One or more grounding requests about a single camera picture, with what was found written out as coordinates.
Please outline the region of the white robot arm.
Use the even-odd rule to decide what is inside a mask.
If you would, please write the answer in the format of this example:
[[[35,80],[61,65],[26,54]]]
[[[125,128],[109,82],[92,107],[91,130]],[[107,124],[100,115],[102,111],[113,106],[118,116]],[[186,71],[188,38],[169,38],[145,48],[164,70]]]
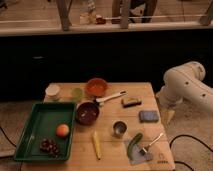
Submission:
[[[202,82],[205,75],[204,66],[196,61],[172,67],[164,73],[164,85],[156,94],[164,126],[173,118],[174,107],[184,99],[213,114],[213,88]]]

